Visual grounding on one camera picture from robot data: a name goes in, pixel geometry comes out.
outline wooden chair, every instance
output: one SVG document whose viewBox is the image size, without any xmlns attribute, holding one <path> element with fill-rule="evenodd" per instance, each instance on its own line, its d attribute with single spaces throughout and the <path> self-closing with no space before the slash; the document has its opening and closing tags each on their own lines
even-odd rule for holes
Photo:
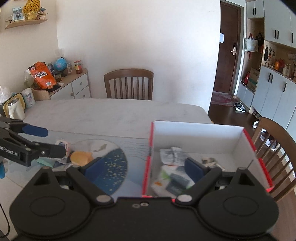
<svg viewBox="0 0 296 241">
<path fill-rule="evenodd" d="M 136 80 L 136 96 L 134 93 L 134 77 Z M 125 84 L 123 88 L 122 79 L 125 78 Z M 118 98 L 117 92 L 117 83 L 116 79 L 119 79 L 119 93 L 120 98 L 123 99 L 123 93 L 125 92 L 126 99 L 140 99 L 140 91 L 139 91 L 139 78 L 142 78 L 142 99 L 145 99 L 145 78 L 148 78 L 148 100 L 152 100 L 152 91 L 153 91 L 153 73 L 149 70 L 145 69 L 120 69 L 112 71 L 108 74 L 105 74 L 104 81 L 106 87 L 107 98 L 111 99 L 111 87 L 110 80 L 114 82 L 114 96 Z"/>
<path fill-rule="evenodd" d="M 287 131 L 278 123 L 268 118 L 260 118 L 252 138 L 254 144 L 256 144 L 260 137 L 262 129 L 267 131 L 267 136 L 257 149 L 257 157 L 262 158 L 265 162 L 265 166 L 275 184 L 270 194 L 275 201 L 279 201 L 296 187 L 296 178 L 292 181 L 289 179 L 289 176 L 294 171 L 294 167 L 296 167 L 296 143 Z M 271 141 L 270 147 L 263 151 L 263 147 L 270 136 L 273 136 L 274 140 Z M 279 143 L 277 149 L 273 153 L 270 153 L 275 141 Z M 284 154 L 279 157 L 279 155 L 282 154 L 282 152 L 279 153 L 281 148 L 284 150 Z M 288 162 L 283 164 L 282 161 L 287 157 L 289 159 Z M 292 168 L 287 173 L 286 168 L 290 164 L 292 165 Z"/>
</svg>

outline open box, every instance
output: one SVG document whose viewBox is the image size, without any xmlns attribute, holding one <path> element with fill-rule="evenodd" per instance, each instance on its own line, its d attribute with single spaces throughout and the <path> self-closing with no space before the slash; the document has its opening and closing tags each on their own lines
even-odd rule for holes
<svg viewBox="0 0 296 241">
<path fill-rule="evenodd" d="M 228 172 L 249 166 L 248 170 L 267 191 L 274 186 L 263 161 L 256 157 L 249 134 L 240 126 L 155 121 L 151 124 L 149 145 L 151 152 L 143 179 L 144 196 L 156 196 L 151 184 L 163 165 L 159 150 L 171 147 L 182 148 L 199 163 L 201 157 L 215 158 Z"/>
</svg>

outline electric kettle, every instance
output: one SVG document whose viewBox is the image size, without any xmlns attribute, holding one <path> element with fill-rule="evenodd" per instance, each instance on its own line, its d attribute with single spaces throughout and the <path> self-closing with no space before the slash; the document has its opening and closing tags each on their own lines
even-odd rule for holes
<svg viewBox="0 0 296 241">
<path fill-rule="evenodd" d="M 19 120 L 23 120 L 25 118 L 25 113 L 19 98 L 11 100 L 7 106 L 10 118 Z"/>
</svg>

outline doormat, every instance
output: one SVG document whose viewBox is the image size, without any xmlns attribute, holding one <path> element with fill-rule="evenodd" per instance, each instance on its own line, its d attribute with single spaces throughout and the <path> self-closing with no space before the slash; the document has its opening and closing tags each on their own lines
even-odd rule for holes
<svg viewBox="0 0 296 241">
<path fill-rule="evenodd" d="M 233 99 L 231 95 L 229 95 L 227 93 L 213 91 L 211 104 L 233 106 L 234 103 L 235 103 L 235 99 Z"/>
</svg>

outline orange snack bag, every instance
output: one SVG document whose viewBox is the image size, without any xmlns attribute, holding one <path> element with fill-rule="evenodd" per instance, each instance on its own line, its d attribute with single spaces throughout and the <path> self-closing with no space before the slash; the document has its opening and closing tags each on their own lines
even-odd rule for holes
<svg viewBox="0 0 296 241">
<path fill-rule="evenodd" d="M 37 62 L 28 69 L 42 89 L 51 89 L 57 84 L 45 63 Z"/>
</svg>

